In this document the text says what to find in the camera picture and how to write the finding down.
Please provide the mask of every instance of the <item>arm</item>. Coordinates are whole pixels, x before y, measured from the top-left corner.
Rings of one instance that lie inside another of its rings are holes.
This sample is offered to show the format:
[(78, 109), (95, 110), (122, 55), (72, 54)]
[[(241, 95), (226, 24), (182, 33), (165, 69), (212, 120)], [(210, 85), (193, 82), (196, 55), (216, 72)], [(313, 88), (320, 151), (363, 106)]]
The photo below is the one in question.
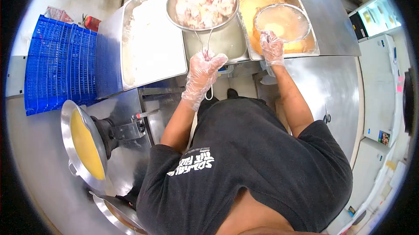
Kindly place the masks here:
[(284, 64), (284, 43), (272, 31), (261, 32), (261, 47), (267, 66), (275, 73), (285, 117), (295, 137), (314, 122), (310, 108)]
[(169, 123), (164, 129), (160, 143), (170, 146), (178, 153), (184, 153), (189, 142), (195, 111), (181, 100)]
[(298, 137), (307, 126), (314, 122), (313, 115), (285, 66), (272, 65), (271, 68), (278, 82), (288, 125), (292, 134)]
[(198, 52), (190, 61), (190, 69), (186, 90), (182, 93), (182, 100), (170, 118), (163, 135), (161, 144), (170, 146), (178, 153), (184, 153), (191, 134), (195, 112), (211, 85), (217, 80), (217, 71), (228, 58), (224, 54), (207, 51)]

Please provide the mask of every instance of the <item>black t-shirt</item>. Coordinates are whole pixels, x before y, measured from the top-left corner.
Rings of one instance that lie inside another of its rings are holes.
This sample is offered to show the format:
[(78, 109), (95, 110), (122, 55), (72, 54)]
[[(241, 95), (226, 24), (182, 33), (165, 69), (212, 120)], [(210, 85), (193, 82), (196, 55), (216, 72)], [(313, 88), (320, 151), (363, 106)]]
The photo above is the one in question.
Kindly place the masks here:
[(323, 121), (295, 138), (256, 99), (219, 101), (184, 155), (151, 149), (138, 219), (154, 235), (214, 234), (241, 187), (294, 230), (321, 232), (349, 200), (352, 171)]

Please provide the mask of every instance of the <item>disposable plastic glove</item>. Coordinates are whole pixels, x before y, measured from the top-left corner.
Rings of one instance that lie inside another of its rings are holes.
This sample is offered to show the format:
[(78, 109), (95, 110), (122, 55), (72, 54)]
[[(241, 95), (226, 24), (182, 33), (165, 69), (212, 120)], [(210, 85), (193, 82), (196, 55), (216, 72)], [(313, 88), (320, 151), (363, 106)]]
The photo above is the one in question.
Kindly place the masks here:
[(284, 42), (278, 38), (272, 31), (261, 31), (260, 39), (263, 55), (265, 56), (266, 65), (282, 65), (284, 64)]
[(217, 80), (218, 70), (228, 61), (225, 54), (214, 55), (212, 50), (204, 48), (191, 58), (188, 81), (182, 99), (194, 111), (198, 111), (205, 94)]

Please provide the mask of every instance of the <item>raw chicken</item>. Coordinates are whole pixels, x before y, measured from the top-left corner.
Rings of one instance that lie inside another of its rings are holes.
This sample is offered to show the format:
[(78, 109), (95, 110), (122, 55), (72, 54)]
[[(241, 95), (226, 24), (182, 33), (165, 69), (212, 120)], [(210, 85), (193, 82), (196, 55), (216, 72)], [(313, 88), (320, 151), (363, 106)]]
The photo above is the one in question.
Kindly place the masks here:
[(217, 7), (217, 11), (220, 12), (224, 17), (231, 17), (233, 14), (235, 0), (214, 0), (213, 5)]
[(177, 0), (178, 24), (189, 28), (212, 28), (234, 12), (236, 0)]

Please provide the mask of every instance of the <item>red fire extinguisher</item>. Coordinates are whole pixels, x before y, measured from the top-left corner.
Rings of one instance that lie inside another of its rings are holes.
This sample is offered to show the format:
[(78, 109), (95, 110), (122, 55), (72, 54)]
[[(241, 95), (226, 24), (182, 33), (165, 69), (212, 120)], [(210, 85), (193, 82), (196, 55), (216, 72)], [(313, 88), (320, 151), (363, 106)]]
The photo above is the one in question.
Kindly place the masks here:
[(83, 17), (83, 24), (86, 28), (92, 31), (96, 31), (96, 32), (98, 31), (99, 23), (101, 22), (100, 20), (92, 16), (85, 17), (84, 14), (82, 15), (82, 17)]

